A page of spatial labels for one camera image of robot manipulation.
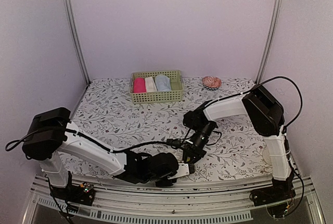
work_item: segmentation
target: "rolled towel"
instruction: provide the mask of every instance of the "rolled towel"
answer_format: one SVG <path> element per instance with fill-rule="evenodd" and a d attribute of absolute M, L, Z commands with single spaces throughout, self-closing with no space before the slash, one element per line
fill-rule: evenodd
<path fill-rule="evenodd" d="M 157 92 L 156 85 L 155 85 L 153 77 L 146 77 L 145 78 L 145 83 L 146 83 L 146 91 L 147 92 Z"/>
<path fill-rule="evenodd" d="M 155 77 L 155 84 L 158 91 L 161 92 L 171 91 L 170 78 L 163 74 L 159 74 L 158 76 Z"/>
<path fill-rule="evenodd" d="M 145 79 L 138 77 L 134 80 L 133 93 L 146 93 Z"/>

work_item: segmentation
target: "green basket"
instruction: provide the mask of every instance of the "green basket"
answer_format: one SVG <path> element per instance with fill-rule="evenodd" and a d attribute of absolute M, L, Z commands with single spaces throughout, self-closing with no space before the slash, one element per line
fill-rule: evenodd
<path fill-rule="evenodd" d="M 158 74 L 163 74 L 170 78 L 171 91 L 168 92 L 147 92 L 147 93 L 133 93 L 133 83 L 138 77 L 155 77 Z M 150 71 L 150 72 L 135 72 L 132 73 L 130 94 L 134 104 L 144 103 L 167 103 L 167 102 L 180 102 L 183 99 L 184 85 L 182 83 L 182 76 L 179 70 L 165 70 L 165 71 Z"/>

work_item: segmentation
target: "white wall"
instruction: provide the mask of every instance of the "white wall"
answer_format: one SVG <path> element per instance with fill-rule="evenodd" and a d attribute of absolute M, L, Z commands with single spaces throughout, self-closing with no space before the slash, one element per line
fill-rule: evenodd
<path fill-rule="evenodd" d="M 274 0 L 72 0 L 94 78 L 180 69 L 255 78 Z"/>
<path fill-rule="evenodd" d="M 0 223 L 18 224 L 37 170 L 8 141 L 33 116 L 73 109 L 84 90 L 62 0 L 0 0 Z"/>
<path fill-rule="evenodd" d="M 292 152 L 304 175 L 311 175 L 327 223 L 333 223 L 333 0 L 283 0 L 265 79 L 285 75 L 304 97 L 300 118 L 288 129 Z M 287 111 L 297 112 L 299 99 L 287 82 L 275 88 Z"/>

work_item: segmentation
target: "vent grille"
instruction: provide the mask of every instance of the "vent grille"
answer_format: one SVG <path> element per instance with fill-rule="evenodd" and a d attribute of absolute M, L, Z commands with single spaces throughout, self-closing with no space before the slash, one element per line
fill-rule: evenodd
<path fill-rule="evenodd" d="M 46 196 L 39 196 L 38 203 L 40 205 L 58 210 L 52 198 Z M 62 210 L 66 210 L 66 205 L 63 201 L 58 200 Z M 70 213 L 82 216 L 85 218 L 103 220 L 106 222 L 117 224 L 220 224 L 220 223 L 238 223 L 247 220 L 253 220 L 250 211 L 242 211 L 239 213 L 214 215 L 214 216 L 198 216 L 198 217 L 143 217 L 143 216 L 129 216 L 123 214 L 114 214 L 108 211 L 90 209 L 90 214 L 81 215 L 73 211 Z"/>

